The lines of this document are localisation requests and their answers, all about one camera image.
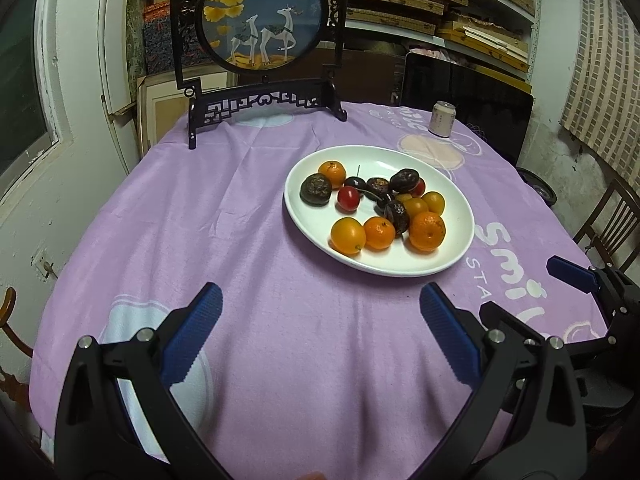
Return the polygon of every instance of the white can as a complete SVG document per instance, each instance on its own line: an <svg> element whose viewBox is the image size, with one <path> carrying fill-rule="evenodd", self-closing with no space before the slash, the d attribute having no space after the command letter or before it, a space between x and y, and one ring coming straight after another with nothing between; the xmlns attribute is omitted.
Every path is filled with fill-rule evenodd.
<svg viewBox="0 0 640 480"><path fill-rule="evenodd" d="M433 105L429 131L439 137L449 137L455 120L456 107L444 101L438 101Z"/></svg>

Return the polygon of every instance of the blue gripper pad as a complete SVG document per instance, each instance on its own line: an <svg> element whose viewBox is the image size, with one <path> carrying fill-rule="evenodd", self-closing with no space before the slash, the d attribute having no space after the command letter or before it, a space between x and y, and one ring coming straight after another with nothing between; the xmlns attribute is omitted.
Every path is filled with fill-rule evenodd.
<svg viewBox="0 0 640 480"><path fill-rule="evenodd" d="M215 283L209 283L196 297L192 310L164 348L160 380L165 388L181 383L187 377L221 314L222 290Z"/></svg>
<svg viewBox="0 0 640 480"><path fill-rule="evenodd" d="M595 294L600 290L598 281L593 272L583 269L572 262L561 258L560 256L552 256L546 262L546 272L550 276L557 278L573 288L581 290L585 294Z"/></svg>
<svg viewBox="0 0 640 480"><path fill-rule="evenodd" d="M482 378L480 351L458 322L455 307L430 283L420 293L420 312L456 378L475 388Z"/></svg>

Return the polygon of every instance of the purple tablecloth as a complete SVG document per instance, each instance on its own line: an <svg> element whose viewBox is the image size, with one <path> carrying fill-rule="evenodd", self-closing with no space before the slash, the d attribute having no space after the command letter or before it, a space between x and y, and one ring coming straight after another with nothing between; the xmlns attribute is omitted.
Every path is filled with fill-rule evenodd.
<svg viewBox="0 0 640 480"><path fill-rule="evenodd" d="M548 257L588 260L542 199L468 128L426 131L428 112L346 104L324 111L259 108L186 144L186 119L101 209L47 303L34 349L33 413L53 435L78 338L129 338L187 305L207 281L224 311L172 393L237 479L406 478L469 394L418 309L435 280L477 314L494 300L544 334L604 334L589 296L550 278ZM466 195L476 237L453 267L421 279L381 278L315 248L282 201L293 165L339 144L395 148L441 169ZM148 452L161 455L132 398ZM499 437L499 425L495 442Z"/></svg>

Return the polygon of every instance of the red cherry tomato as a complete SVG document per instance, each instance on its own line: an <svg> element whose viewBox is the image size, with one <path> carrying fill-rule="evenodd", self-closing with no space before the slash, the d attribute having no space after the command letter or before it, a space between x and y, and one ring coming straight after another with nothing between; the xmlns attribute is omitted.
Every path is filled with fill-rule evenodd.
<svg viewBox="0 0 640 480"><path fill-rule="evenodd" d="M417 197L424 195L424 190L427 189L427 185L424 183L423 179L418 181L418 184L410 191L411 196Z"/></svg>
<svg viewBox="0 0 640 480"><path fill-rule="evenodd" d="M338 204L345 211L356 211L360 205L360 193L351 186L344 186L338 191Z"/></svg>

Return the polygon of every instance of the oval white plate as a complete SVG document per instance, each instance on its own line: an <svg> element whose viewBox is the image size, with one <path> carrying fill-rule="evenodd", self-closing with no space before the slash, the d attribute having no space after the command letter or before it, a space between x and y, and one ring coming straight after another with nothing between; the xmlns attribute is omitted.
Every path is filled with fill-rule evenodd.
<svg viewBox="0 0 640 480"><path fill-rule="evenodd" d="M411 249L405 233L403 240L396 238L391 247L382 252L365 248L356 256L344 256L333 250L329 246L331 227L336 220L345 216L335 207L337 191L332 193L328 205L322 207L308 205L300 198L302 182L310 174L317 173L320 165L327 160L341 162L347 176L355 176L360 166L360 177L364 180L372 176L389 179L404 168L418 171L427 184L427 191L437 191L445 200L442 219L447 227L447 235L442 245L433 253L420 254ZM287 176L284 202L296 226L325 253L350 267L382 276L410 278L440 272L466 253L474 237L471 207L452 181L417 158L375 146L335 146L307 155ZM357 211L350 216L364 224L367 219L377 216L374 205L364 196Z"/></svg>

